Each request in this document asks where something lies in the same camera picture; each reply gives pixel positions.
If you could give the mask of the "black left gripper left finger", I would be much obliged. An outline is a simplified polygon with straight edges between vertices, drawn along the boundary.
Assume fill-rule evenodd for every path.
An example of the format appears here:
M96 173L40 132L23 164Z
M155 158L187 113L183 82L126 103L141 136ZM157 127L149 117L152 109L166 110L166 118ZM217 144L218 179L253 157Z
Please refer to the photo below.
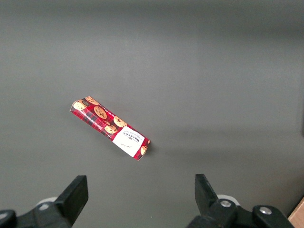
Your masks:
M2 228L71 228L88 201L87 176L78 175L58 197L40 201L17 216L12 209L0 211Z

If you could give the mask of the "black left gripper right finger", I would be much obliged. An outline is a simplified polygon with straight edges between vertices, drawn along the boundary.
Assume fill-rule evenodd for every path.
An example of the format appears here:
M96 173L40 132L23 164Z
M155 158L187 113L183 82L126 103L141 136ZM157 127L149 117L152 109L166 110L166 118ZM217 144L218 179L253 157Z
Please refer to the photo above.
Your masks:
M219 198L204 174L195 175L195 201L200 215L189 228L292 228L292 223L277 208L256 205L243 209L228 197Z

